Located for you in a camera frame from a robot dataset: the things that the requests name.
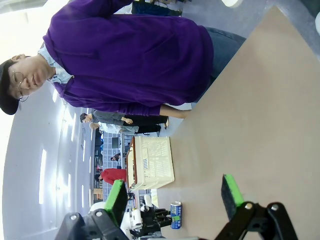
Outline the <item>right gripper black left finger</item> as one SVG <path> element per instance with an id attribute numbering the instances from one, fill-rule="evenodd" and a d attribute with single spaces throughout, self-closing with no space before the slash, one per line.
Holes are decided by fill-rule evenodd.
<path id="1" fill-rule="evenodd" d="M 120 226 L 128 204 L 125 182 L 116 180 L 103 208 L 85 216 L 67 213 L 61 223 L 56 240 L 127 240 Z"/>

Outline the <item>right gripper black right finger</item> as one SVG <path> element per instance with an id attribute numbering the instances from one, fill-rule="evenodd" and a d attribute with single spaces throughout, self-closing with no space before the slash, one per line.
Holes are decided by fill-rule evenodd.
<path id="1" fill-rule="evenodd" d="M 217 240 L 243 240 L 248 232 L 257 233 L 262 240 L 297 240 L 298 236 L 285 206 L 271 202 L 266 207 L 244 197 L 231 174 L 224 174 L 221 197 L 228 223 Z"/>

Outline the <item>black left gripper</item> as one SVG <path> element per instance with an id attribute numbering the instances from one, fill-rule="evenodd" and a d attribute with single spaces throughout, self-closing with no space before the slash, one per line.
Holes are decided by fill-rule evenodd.
<path id="1" fill-rule="evenodd" d="M 171 217 L 170 215 L 171 211 L 167 209 L 149 209 L 146 212 L 141 212 L 142 233 L 151 234 L 160 232 L 163 227 L 175 227 L 179 223 L 179 216 Z"/>

